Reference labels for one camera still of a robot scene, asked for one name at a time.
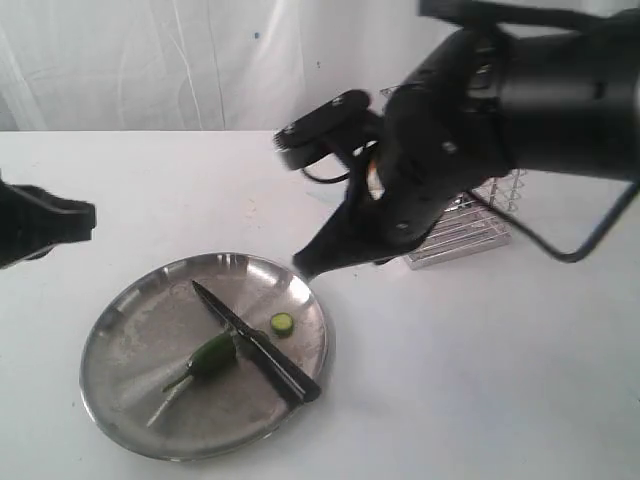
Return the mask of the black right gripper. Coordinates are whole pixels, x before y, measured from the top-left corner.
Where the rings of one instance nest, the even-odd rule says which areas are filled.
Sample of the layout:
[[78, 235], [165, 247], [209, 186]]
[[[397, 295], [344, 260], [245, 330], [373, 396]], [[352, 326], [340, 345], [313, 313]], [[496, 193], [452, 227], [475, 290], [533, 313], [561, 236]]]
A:
[[375, 132], [375, 145], [349, 160], [344, 202], [293, 256], [302, 276], [414, 250], [457, 195], [512, 168], [493, 91], [403, 85]]

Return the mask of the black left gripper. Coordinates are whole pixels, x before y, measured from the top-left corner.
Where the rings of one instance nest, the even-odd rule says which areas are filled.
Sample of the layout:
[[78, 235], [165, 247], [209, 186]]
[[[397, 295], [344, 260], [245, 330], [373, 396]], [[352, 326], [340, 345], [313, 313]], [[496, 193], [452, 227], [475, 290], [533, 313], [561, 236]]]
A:
[[[23, 213], [33, 222], [65, 228], [30, 231], [23, 238]], [[88, 241], [94, 228], [91, 203], [61, 198], [33, 185], [1, 183], [2, 269], [40, 259], [59, 245]]]

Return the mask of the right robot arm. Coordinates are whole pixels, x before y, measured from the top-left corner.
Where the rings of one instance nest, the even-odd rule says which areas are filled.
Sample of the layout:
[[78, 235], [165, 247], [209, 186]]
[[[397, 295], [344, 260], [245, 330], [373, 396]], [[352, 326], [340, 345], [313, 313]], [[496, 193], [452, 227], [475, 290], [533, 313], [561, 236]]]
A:
[[423, 1], [453, 24], [381, 114], [350, 90], [278, 138], [287, 164], [346, 167], [337, 210], [293, 262], [307, 278], [419, 247], [453, 200], [529, 169], [625, 180], [627, 189], [563, 263], [586, 258], [639, 193], [639, 12], [598, 17], [486, 1]]

